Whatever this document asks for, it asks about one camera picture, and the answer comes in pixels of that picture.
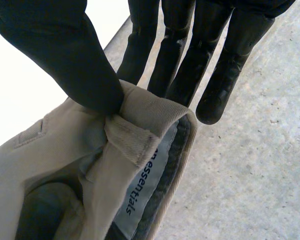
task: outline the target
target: hand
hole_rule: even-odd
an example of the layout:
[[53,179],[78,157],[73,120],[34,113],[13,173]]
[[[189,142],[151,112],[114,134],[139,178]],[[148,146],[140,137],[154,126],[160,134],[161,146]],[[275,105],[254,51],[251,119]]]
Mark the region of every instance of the hand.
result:
[[[188,107],[230,19],[221,55],[196,108],[200,122],[215,124],[222,117],[253,47],[273,25],[275,17],[294,1],[273,0],[260,5],[255,0],[162,0],[165,34],[147,89]],[[155,41],[159,0],[128,3],[133,29],[117,76],[136,85]],[[193,10],[192,39],[177,72]]]
[[0,34],[80,105],[117,113],[123,90],[85,9],[87,0],[0,0]]

